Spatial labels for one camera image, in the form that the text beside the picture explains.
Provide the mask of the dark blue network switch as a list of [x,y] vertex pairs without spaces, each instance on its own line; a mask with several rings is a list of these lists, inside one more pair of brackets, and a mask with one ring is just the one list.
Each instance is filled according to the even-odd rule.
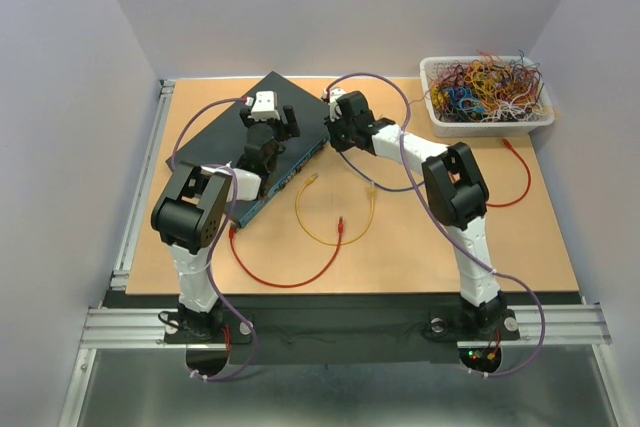
[[246,106],[235,102],[166,159],[169,167],[179,162],[198,166],[229,163],[234,168],[257,174],[261,178],[259,197],[252,201],[237,200],[231,215],[231,220],[240,228],[247,226],[328,140],[324,125],[328,107],[323,101],[275,72],[260,80],[246,95],[258,91],[276,92],[281,121],[285,120],[283,107],[294,107],[299,137],[263,146],[249,145],[247,128],[239,115],[240,109]]

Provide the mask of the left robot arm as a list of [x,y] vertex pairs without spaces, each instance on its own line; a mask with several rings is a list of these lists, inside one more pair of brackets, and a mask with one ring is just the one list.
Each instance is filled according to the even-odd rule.
[[162,315],[160,321],[202,341],[213,340],[222,331],[219,294],[209,279],[209,255],[225,228],[225,209],[234,210],[239,200],[267,197],[278,157],[286,150],[284,142],[300,135],[291,105],[281,110],[261,107],[253,97],[240,117],[247,134],[237,166],[198,166],[172,155],[172,175],[151,214],[151,227],[169,246],[180,284],[177,318]]

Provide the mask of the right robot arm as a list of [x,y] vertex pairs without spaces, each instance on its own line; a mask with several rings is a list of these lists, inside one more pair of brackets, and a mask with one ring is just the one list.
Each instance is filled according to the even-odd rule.
[[376,119],[365,96],[334,88],[324,92],[325,125],[338,152],[358,148],[394,160],[409,174],[420,173],[428,213],[454,247],[460,278],[460,325],[472,337],[495,329],[507,304],[491,263],[486,214],[487,185],[470,147],[447,145],[405,132],[393,120]]

